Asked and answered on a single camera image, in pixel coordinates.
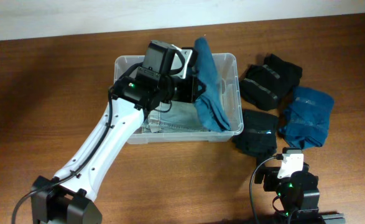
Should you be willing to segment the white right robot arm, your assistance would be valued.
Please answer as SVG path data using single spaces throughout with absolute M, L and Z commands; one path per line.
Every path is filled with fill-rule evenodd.
M 275 209 L 273 215 L 258 217 L 253 212 L 256 223 L 324 223 L 319 214 L 320 191 L 318 177 L 309 172 L 309 165 L 294 172 L 290 177 L 279 179 L 280 167 L 267 167 L 265 159 L 257 159 L 250 183 L 262 184 L 266 192 L 275 192 L 273 201 L 280 200 L 283 209 Z

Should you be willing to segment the light blue jeans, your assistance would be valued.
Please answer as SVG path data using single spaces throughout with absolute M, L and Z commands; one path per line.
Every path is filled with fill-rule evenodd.
M 198 119 L 191 103 L 172 101 L 161 103 L 151 111 L 141 126 L 142 133 L 195 133 L 208 132 Z

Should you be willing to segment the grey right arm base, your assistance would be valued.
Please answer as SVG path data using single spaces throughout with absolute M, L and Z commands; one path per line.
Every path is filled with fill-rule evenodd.
M 324 213 L 320 215 L 320 218 L 322 220 L 322 224 L 346 224 L 346 219 L 343 213 Z

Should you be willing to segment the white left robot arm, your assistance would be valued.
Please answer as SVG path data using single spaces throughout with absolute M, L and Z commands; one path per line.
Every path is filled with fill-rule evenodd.
M 106 109 L 77 153 L 51 179 L 39 176 L 27 198 L 34 223 L 101 223 L 95 205 L 101 183 L 127 140 L 161 103 L 194 102 L 206 89 L 188 73 L 193 47 L 150 42 L 143 61 L 131 65 L 108 90 Z

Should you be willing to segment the black garment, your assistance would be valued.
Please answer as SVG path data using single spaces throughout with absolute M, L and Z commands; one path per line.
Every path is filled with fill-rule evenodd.
M 262 65 L 251 65 L 239 82 L 241 97 L 260 110 L 276 109 L 302 78 L 302 67 L 269 54 Z
M 267 159 L 276 153 L 278 117 L 253 110 L 243 111 L 244 128 L 233 143 L 244 154 Z

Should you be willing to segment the clear plastic storage bin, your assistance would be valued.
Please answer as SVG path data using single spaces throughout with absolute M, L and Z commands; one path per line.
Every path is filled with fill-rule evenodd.
M 128 144 L 183 141 L 226 142 L 243 131 L 244 123 L 236 57 L 231 53 L 215 53 L 212 56 L 221 79 L 219 85 L 220 101 L 222 102 L 223 109 L 228 117 L 231 130 L 222 133 L 144 133 L 142 129 L 138 129 L 127 140 Z

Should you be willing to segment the dark blue jeans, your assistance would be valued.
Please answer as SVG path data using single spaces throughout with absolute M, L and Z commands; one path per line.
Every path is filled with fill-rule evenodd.
M 206 90 L 194 102 L 198 119 L 209 131 L 230 131 L 231 125 L 220 99 L 221 79 L 210 46 L 204 37 L 200 37 L 195 41 L 194 48 L 198 52 L 194 66 L 196 76 L 206 86 Z

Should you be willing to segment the blue garment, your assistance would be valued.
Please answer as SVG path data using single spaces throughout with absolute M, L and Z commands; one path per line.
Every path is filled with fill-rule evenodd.
M 287 123 L 279 128 L 279 133 L 290 147 L 322 147 L 328 137 L 334 103 L 334 99 L 322 91 L 302 86 L 294 88 L 292 102 L 283 112 Z

